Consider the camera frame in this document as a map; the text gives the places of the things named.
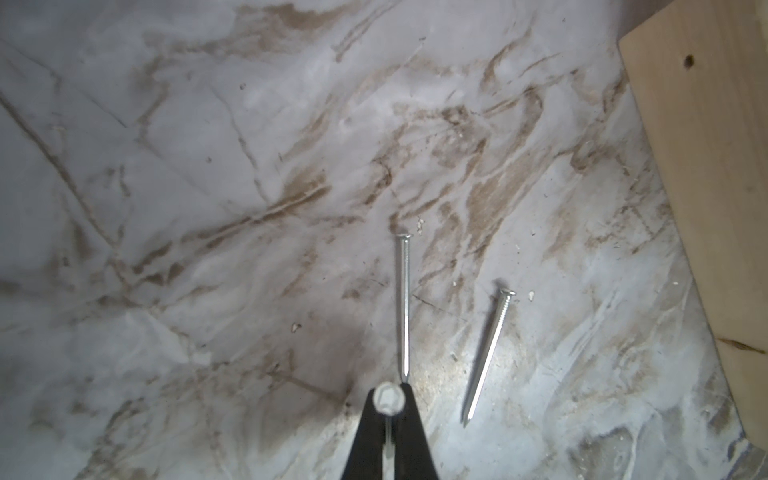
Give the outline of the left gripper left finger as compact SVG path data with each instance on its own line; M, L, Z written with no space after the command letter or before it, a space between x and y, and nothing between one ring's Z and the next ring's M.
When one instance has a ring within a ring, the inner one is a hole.
M376 410L373 398L366 398L342 480L382 479L385 416Z

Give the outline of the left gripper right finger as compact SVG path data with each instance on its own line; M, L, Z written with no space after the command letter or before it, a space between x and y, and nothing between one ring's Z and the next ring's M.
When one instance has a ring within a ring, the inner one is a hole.
M394 478L397 480L438 480L427 436L412 387L402 383L403 410L393 420Z

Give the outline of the steel nail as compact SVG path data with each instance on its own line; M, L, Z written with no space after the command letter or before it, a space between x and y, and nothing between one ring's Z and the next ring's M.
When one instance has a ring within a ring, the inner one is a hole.
M384 417L384 456L391 460L394 457L395 445L393 439L393 420L405 408L406 396L400 385L393 382L379 384L373 393L375 410Z
M410 376L410 233L401 233L398 239L398 292L399 292L399 333L400 333L400 376L403 383Z
M515 295L515 292L507 288L500 288L498 291L494 310L483 330L473 370L469 377L461 417L463 427L468 426L477 413L484 384L491 367L492 357Z

